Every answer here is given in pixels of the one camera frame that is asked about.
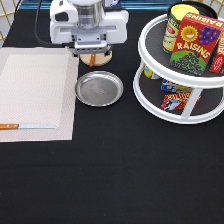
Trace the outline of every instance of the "red box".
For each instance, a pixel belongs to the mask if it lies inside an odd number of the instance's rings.
[[[223,28],[222,21],[187,13],[180,24],[170,65],[201,75]]]
[[[183,109],[186,106],[190,95],[191,92],[165,95],[161,108],[165,111]]]
[[[221,73],[223,64],[224,64],[224,32],[222,32],[220,35],[218,47],[213,57],[212,65],[210,67],[210,72]]]

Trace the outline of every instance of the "wire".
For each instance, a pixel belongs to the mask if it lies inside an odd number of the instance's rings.
[[[64,47],[63,44],[52,44],[52,43],[43,41],[38,37],[37,27],[38,27],[38,17],[39,17],[41,3],[42,3],[42,0],[39,1],[38,7],[37,7],[36,18],[35,18],[35,27],[34,27],[34,34],[35,34],[37,41],[45,47]]]
[[[16,9],[15,9],[15,13],[14,13],[14,18],[15,18],[15,16],[16,16],[16,13],[17,13],[17,11],[18,11],[18,8],[19,8],[19,5],[20,5],[21,1],[23,1],[23,0],[19,0],[19,2],[18,2],[17,5],[16,5]]]

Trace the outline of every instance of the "white turntable organizer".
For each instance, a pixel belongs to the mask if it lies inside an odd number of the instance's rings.
[[[202,76],[171,67],[171,56],[162,50],[167,22],[167,15],[162,15],[150,21],[142,30],[138,42],[141,64],[133,83],[135,95],[146,110],[170,122],[197,124],[211,120],[224,110],[224,76],[209,72],[209,65]],[[161,109],[163,98],[169,92],[161,90],[161,78],[152,80],[145,77],[145,65],[162,78],[194,88],[184,110],[167,112]],[[194,106],[201,92],[202,97]]]

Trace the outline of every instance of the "raisins box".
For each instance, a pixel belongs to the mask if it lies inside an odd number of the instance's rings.
[[[187,13],[180,24],[170,65],[201,75],[223,28],[222,21]]]

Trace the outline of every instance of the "canned food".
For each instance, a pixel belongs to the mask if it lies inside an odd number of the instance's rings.
[[[162,47],[166,53],[172,54],[181,20],[188,12],[199,14],[199,11],[190,5],[180,4],[171,8]]]
[[[158,76],[157,74],[155,74],[151,69],[149,69],[147,66],[145,66],[145,70],[144,70],[144,74],[146,77],[150,78],[150,79],[159,79],[160,76]]]

